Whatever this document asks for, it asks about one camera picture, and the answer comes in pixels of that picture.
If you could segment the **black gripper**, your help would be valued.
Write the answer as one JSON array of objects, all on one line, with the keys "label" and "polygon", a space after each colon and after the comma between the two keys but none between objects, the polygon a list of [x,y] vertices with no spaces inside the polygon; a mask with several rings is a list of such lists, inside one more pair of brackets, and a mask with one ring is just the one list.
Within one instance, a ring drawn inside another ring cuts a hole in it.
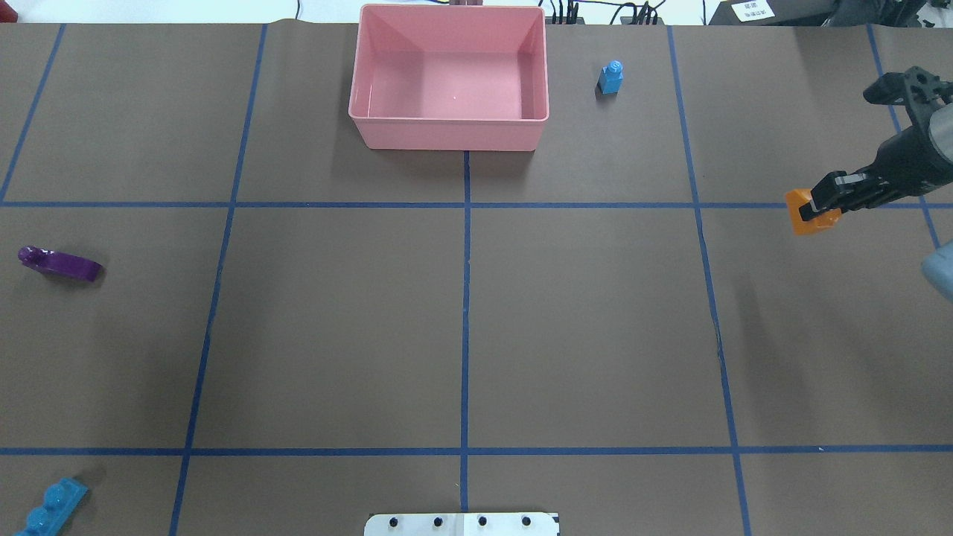
[{"label": "black gripper", "polygon": [[[831,172],[824,176],[810,190],[811,197],[797,207],[797,216],[804,223],[835,221],[849,211],[925,196],[939,187],[940,154],[928,129],[909,127],[879,146],[866,173]],[[870,200],[861,202],[875,189]]]}]

